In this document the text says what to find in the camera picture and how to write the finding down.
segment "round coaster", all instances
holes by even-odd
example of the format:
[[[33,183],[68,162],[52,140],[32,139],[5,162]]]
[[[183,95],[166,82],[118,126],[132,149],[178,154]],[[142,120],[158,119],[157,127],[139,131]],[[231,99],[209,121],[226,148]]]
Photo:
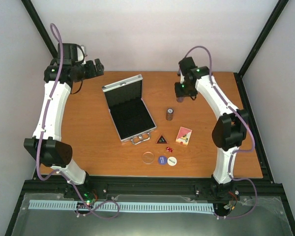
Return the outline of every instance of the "round coaster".
[[[158,163],[159,163],[160,165],[166,165],[166,164],[167,164],[167,157],[166,157],[166,156],[160,156],[160,157],[158,158]]]
[[[177,164],[177,159],[174,158],[173,156],[171,156],[170,158],[167,159],[167,163],[168,163],[170,166],[174,166],[175,164]]]
[[[143,153],[142,160],[146,164],[151,164],[154,161],[154,154],[150,151]]]

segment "gray wall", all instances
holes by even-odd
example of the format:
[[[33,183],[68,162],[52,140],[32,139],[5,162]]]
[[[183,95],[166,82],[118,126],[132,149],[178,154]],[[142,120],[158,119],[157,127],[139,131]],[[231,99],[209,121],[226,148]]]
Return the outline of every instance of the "gray wall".
[[[244,76],[275,181],[295,217],[295,0],[289,1]]]
[[[51,60],[20,0],[0,1],[0,236],[34,160],[23,148],[37,125]]]
[[[277,0],[33,0],[42,22],[85,44],[106,70],[175,71],[195,45],[215,71],[238,71]],[[207,63],[203,50],[192,53]]]

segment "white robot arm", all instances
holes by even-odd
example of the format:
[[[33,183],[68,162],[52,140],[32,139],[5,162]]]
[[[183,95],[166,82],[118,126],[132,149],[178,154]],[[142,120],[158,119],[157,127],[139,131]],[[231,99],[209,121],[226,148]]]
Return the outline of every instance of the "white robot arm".
[[[59,55],[58,59],[52,60],[52,63],[45,70],[44,81],[46,84],[42,111],[33,137],[24,140],[24,147],[36,159],[37,144],[43,131],[40,163],[61,171],[75,185],[81,185],[84,184],[87,173],[73,160],[72,147],[61,142],[62,117],[73,83],[77,81],[82,83],[83,79],[103,75],[104,67],[99,59],[95,60],[95,65],[91,60],[85,61],[85,47],[77,44],[63,44],[63,58],[64,63],[52,98],[50,98],[50,94],[56,83]]]
[[[184,96],[195,99],[199,92],[212,108],[216,119],[212,138],[217,145],[217,160],[213,177],[218,184],[231,182],[233,176],[236,151],[239,150],[241,141],[246,137],[246,131],[242,128],[240,121],[234,116],[233,110],[238,110],[217,85],[214,76],[209,76],[207,67],[198,68],[192,58],[184,58],[179,62],[181,74],[180,83],[175,84],[177,100]],[[245,119],[247,113],[242,110]]]
[[[217,85],[214,76],[211,76],[213,81],[213,85],[210,82],[209,75],[201,77],[201,79],[196,81],[196,90],[201,93],[201,95],[206,99],[210,107],[212,108],[216,119],[218,120],[224,114],[232,114],[233,112],[230,110],[229,106],[233,109],[237,110],[238,107],[235,106],[231,101],[225,96],[223,91]],[[217,94],[216,90],[219,90],[220,94],[227,101],[228,105],[226,106],[222,99]],[[231,178],[228,174],[228,164],[230,162],[230,158],[232,153],[235,150],[238,150],[239,147],[232,147],[227,151],[224,151],[222,148],[217,149],[217,159],[216,166],[213,172],[213,177],[219,184],[228,183],[231,181]],[[233,175],[234,162],[235,162],[236,153],[233,156],[231,163],[231,175]]]

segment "aluminum briefcase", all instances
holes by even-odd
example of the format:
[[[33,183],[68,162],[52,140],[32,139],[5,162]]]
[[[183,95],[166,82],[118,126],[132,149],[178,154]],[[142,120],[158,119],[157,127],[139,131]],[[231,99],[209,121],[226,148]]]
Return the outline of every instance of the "aluminum briefcase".
[[[139,144],[149,140],[151,131],[156,129],[142,99],[142,88],[142,75],[102,87],[109,113],[122,142],[131,140],[132,144]]]

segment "wooden table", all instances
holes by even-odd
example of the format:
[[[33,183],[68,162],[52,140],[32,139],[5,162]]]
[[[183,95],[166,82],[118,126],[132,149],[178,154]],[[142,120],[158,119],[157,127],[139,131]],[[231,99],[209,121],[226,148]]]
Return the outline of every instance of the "wooden table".
[[[108,112],[102,86],[142,74],[143,99],[154,119],[157,130],[151,139],[139,145],[131,141],[121,143]],[[239,108],[242,103],[231,72],[215,72],[215,79],[226,96]],[[105,72],[104,76],[85,80],[82,90],[70,95],[62,122],[62,142],[73,148],[73,158],[90,175],[99,176],[148,176],[148,177],[210,177],[215,169],[217,148],[211,137],[216,118],[210,106],[199,94],[196,101],[185,98],[176,102],[174,82],[179,81],[175,72]],[[166,110],[174,109],[174,119],[165,119]],[[175,143],[179,128],[192,129],[187,147]],[[156,144],[160,134],[168,145]],[[168,153],[166,147],[174,149]],[[241,149],[251,148],[247,134]],[[154,161],[145,164],[142,155],[150,151]],[[177,159],[175,166],[158,164],[158,157],[165,155]],[[42,173],[49,168],[41,167]],[[235,177],[262,178],[257,155],[239,153],[235,161]]]

